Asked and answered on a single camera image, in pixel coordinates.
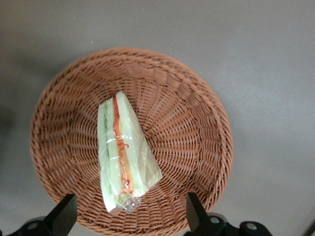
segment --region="black clamp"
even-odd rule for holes
[[[224,216],[208,213],[195,193],[187,194],[187,220],[191,232],[185,236],[272,236],[265,226],[253,221],[241,223],[236,228]]]

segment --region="gray table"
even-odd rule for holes
[[[314,12],[313,0],[1,1],[0,228],[54,206],[29,152],[43,89],[74,59],[129,46],[181,60],[225,106],[234,165],[214,211],[301,235],[315,216]]]

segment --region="basket weave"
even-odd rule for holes
[[[97,160],[97,110],[123,91],[163,172],[134,213],[107,213]],[[186,193],[207,211],[232,165],[232,136],[218,97],[191,69],[156,52],[114,48],[63,70],[43,92],[31,124],[31,155],[55,203],[78,196],[78,222],[102,235],[172,235],[188,227]]]

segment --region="wrapped sandwich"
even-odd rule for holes
[[[127,97],[118,92],[100,104],[97,116],[98,160],[108,212],[128,212],[162,178],[162,172]]]

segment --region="screw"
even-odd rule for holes
[[[256,230],[257,229],[256,225],[254,225],[253,223],[247,223],[246,226],[250,230]]]
[[[211,218],[210,218],[210,221],[211,221],[212,223],[214,223],[214,224],[220,223],[219,219],[217,219],[216,217],[211,217]]]
[[[38,222],[34,222],[28,225],[28,230],[35,229],[38,226]]]

